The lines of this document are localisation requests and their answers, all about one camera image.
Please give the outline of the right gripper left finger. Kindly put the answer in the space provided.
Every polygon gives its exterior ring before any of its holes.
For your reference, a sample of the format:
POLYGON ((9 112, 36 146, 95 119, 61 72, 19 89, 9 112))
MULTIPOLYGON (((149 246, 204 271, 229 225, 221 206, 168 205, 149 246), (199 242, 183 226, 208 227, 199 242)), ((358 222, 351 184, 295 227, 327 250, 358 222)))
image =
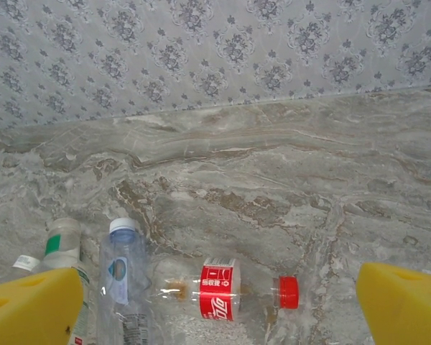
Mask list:
POLYGON ((0 345, 68 345, 82 304, 74 268, 0 284, 0 345))

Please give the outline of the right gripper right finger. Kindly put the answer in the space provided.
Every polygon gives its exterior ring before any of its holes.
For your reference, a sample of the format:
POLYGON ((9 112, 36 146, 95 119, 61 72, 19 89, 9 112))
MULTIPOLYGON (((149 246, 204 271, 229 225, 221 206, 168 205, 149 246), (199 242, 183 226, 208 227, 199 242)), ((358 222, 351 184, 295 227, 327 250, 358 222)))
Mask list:
POLYGON ((431 275, 367 262, 356 294, 375 345, 431 345, 431 275))

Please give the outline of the brown tea bottle red label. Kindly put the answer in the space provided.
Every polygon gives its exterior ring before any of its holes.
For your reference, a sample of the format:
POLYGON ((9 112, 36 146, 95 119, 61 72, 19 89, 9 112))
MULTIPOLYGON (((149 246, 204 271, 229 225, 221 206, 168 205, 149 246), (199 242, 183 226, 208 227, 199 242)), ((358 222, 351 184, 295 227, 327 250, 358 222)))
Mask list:
POLYGON ((37 258, 28 255, 20 255, 5 276, 0 277, 0 284, 30 276, 32 270, 39 263, 40 260, 37 258))

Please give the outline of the clear bottle green neck band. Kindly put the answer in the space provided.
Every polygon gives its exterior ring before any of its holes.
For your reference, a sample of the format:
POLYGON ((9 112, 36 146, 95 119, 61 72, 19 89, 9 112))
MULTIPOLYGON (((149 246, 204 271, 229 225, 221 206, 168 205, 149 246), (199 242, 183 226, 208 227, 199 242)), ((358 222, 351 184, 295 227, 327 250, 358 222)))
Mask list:
POLYGON ((77 270, 83 286, 83 304, 68 345, 88 345, 88 314, 90 278, 81 256, 80 223, 73 218, 59 218, 49 226, 43 260, 34 272, 44 272, 64 267, 77 270))

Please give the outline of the clear water bottle pale cap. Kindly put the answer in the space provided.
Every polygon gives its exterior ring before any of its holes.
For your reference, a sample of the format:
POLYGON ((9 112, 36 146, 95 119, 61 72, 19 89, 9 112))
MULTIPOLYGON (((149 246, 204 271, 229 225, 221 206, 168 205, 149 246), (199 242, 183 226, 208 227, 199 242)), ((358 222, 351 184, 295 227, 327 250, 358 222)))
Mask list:
POLYGON ((131 218, 114 219, 99 249, 98 345, 154 345, 144 237, 131 218))

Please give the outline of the cola bottle red cap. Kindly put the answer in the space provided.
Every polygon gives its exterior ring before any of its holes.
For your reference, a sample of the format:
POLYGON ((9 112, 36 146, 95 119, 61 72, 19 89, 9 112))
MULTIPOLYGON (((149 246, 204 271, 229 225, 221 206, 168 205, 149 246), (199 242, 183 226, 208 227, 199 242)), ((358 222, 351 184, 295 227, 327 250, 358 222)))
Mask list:
POLYGON ((150 299, 168 315, 244 321, 264 311, 295 310, 295 276, 274 275, 237 258, 166 257, 151 263, 150 299))

